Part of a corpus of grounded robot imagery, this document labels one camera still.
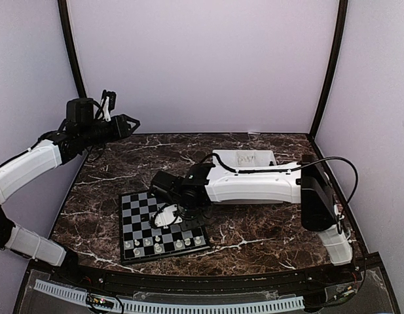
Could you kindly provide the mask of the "white king chess piece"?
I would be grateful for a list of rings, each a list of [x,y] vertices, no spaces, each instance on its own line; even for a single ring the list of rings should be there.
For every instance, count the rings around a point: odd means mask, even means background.
[[[178,239],[178,240],[176,241],[176,243],[175,243],[175,246],[176,246],[178,249],[180,249],[180,248],[183,247],[183,242]]]

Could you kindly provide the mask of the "black grey chessboard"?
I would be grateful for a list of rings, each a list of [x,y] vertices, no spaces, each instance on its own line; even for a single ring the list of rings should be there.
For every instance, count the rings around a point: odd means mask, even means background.
[[[210,248],[208,234],[203,226],[189,231],[182,231],[179,224],[167,228],[152,228],[150,219],[163,206],[164,202],[152,197],[146,191],[119,196],[120,261],[123,265],[191,254]],[[162,253],[155,252],[156,236],[161,238]],[[198,237],[202,242],[196,245],[194,239]],[[135,239],[140,242],[139,247],[134,246]],[[144,246],[144,239],[150,239],[151,245]],[[180,249],[175,246],[178,239],[183,242]],[[191,240],[190,246],[185,245],[185,239]],[[126,241],[131,244],[130,248],[124,246]],[[139,256],[134,255],[135,248],[139,249]]]

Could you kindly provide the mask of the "white plastic compartment tray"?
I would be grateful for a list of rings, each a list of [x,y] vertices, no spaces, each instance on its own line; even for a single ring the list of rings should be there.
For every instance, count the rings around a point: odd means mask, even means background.
[[[231,168],[276,166],[271,150],[213,150],[221,161]]]

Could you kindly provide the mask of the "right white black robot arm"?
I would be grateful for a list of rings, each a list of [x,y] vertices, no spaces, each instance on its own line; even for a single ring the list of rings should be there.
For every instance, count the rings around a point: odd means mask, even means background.
[[[292,203],[301,206],[301,225],[315,232],[331,265],[326,278],[339,284],[352,272],[353,246],[337,207],[324,159],[304,154],[298,162],[277,165],[270,150],[215,150],[185,176],[158,171],[149,192],[165,203],[150,219],[154,228],[189,222],[203,224],[202,210],[213,204]]]

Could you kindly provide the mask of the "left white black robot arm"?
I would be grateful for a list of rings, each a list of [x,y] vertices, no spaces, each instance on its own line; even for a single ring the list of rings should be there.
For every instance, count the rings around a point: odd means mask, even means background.
[[[65,165],[89,148],[131,136],[140,122],[126,114],[111,114],[116,96],[104,90],[100,101],[87,97],[68,101],[65,119],[57,130],[42,134],[34,145],[0,165],[0,251],[9,249],[59,267],[58,273],[70,285],[84,280],[77,254],[11,221],[2,205],[37,177]]]

